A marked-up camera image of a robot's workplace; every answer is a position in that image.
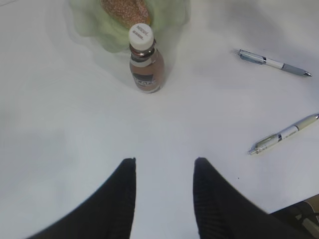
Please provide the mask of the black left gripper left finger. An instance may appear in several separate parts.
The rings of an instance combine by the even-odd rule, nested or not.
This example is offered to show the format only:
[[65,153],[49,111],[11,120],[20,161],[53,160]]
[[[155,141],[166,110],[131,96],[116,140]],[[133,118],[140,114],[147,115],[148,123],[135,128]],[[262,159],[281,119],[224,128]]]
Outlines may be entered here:
[[124,159],[85,202],[34,239],[128,239],[136,204],[136,160]]

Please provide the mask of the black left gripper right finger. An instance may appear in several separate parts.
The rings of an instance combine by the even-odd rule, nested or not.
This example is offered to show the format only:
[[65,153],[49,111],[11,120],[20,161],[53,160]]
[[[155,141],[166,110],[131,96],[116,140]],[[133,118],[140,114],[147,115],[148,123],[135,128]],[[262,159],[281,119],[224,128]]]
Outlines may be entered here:
[[309,238],[251,203],[206,158],[194,163],[193,204],[202,239]]

